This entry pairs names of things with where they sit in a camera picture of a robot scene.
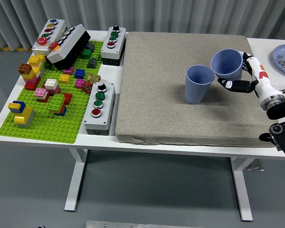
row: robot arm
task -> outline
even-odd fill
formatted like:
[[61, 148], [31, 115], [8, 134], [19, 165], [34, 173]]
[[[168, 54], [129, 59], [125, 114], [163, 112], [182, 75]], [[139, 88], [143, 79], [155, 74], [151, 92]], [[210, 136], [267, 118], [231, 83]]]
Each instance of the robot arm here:
[[[269, 119], [277, 120], [285, 117], [285, 97], [283, 92], [274, 89], [269, 77], [259, 60], [246, 52], [243, 55], [243, 69], [247, 70], [252, 77], [249, 81], [227, 81], [219, 78], [218, 82], [227, 90], [240, 93], [250, 93], [255, 91], [259, 98], [261, 108], [266, 111]], [[285, 122], [275, 123], [270, 126], [269, 133], [261, 134], [260, 140], [272, 142], [278, 150], [285, 153]]]

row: white table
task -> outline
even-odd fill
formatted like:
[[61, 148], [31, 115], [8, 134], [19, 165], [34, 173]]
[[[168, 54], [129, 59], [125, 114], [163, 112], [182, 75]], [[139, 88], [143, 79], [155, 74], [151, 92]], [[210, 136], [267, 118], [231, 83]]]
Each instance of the white table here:
[[[91, 40], [103, 41], [107, 34], [106, 31], [88, 31]], [[285, 40], [270, 39], [248, 39], [254, 55], [260, 60], [261, 64], [267, 71], [273, 87], [276, 89], [285, 88], [285, 73], [280, 71], [273, 62], [271, 57], [275, 47], [285, 44]], [[183, 155], [200, 155], [200, 156], [216, 156], [229, 157], [231, 160], [232, 171], [237, 190], [237, 198], [239, 209], [243, 221], [252, 221], [252, 213], [248, 200], [245, 180], [242, 170], [248, 166], [254, 159], [279, 159], [285, 160], [285, 154], [272, 148], [236, 148], [236, 147], [213, 147], [213, 146], [177, 146], [177, 145], [136, 145], [130, 143], [120, 143], [115, 137], [115, 122], [118, 107], [118, 98], [122, 81], [123, 66], [106, 66], [101, 65], [99, 75], [102, 82], [111, 82], [115, 84], [116, 104], [112, 118], [111, 130], [109, 136], [88, 135], [86, 129], [81, 124], [78, 136], [74, 144], [48, 142], [32, 139], [22, 139], [14, 137], [0, 136], [0, 143], [17, 144], [42, 147], [59, 147], [69, 148], [76, 160], [73, 177], [71, 180], [67, 201], [65, 205], [66, 211], [75, 211], [77, 197], [80, 189], [80, 182], [84, 171], [86, 156], [88, 150], [110, 150], [125, 152], [148, 152], [148, 153], [167, 153], [167, 154], [183, 154]], [[8, 97], [4, 108], [0, 113], [0, 127], [2, 126], [6, 116], [9, 113], [8, 103], [13, 102], [19, 96], [24, 81], [19, 77], [14, 89]]]

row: table leg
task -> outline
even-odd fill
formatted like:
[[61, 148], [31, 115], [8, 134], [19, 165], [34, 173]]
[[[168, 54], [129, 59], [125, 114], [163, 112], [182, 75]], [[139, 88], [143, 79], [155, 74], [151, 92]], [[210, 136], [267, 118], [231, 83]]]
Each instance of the table leg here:
[[251, 162], [253, 162], [254, 159], [246, 159], [240, 164], [237, 164], [235, 160], [236, 158], [230, 158], [233, 179], [237, 190], [239, 210], [241, 213], [242, 221], [250, 222], [253, 221], [253, 219], [244, 180], [243, 169], [246, 168]]
[[67, 194], [67, 201], [65, 205], [65, 211], [74, 212], [77, 204], [77, 197], [80, 190], [81, 178], [85, 169], [85, 162], [87, 156], [87, 150], [83, 149], [69, 149], [76, 160], [74, 172], [70, 184], [70, 188]]

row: gray floor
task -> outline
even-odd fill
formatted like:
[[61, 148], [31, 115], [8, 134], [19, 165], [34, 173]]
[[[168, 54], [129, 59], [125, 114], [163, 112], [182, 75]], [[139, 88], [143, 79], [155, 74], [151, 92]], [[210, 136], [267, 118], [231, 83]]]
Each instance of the gray floor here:
[[[28, 52], [0, 52], [0, 111]], [[285, 228], [285, 161], [245, 171], [253, 222], [241, 222], [226, 158], [89, 152], [76, 212], [64, 212], [75, 160], [66, 149], [0, 144], [0, 228], [85, 228], [113, 221]]]

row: red button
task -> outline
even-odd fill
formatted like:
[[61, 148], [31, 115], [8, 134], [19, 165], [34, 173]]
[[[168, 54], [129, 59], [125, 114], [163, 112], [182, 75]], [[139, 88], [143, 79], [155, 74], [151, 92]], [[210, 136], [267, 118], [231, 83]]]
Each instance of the red button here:
[[39, 45], [46, 45], [46, 44], [47, 44], [47, 41], [48, 41], [48, 39], [45, 38], [45, 37], [38, 37], [38, 39], [37, 39], [37, 43], [38, 43]]
[[114, 43], [114, 42], [109, 42], [109, 43], [107, 44], [107, 47], [108, 47], [108, 48], [114, 48], [114, 47], [115, 47], [115, 43]]
[[101, 116], [101, 111], [100, 111], [100, 109], [98, 109], [98, 108], [93, 109], [93, 110], [92, 110], [92, 116], [93, 116], [94, 118], [100, 117], [100, 116]]
[[46, 30], [44, 30], [44, 32], [47, 33], [47, 34], [52, 34], [53, 33], [50, 28], [49, 29], [47, 28]]
[[51, 43], [51, 44], [48, 46], [48, 48], [51, 49], [51, 50], [53, 50], [53, 49], [55, 49], [57, 46], [58, 46], [58, 42], [57, 42], [57, 41], [54, 41], [53, 43]]

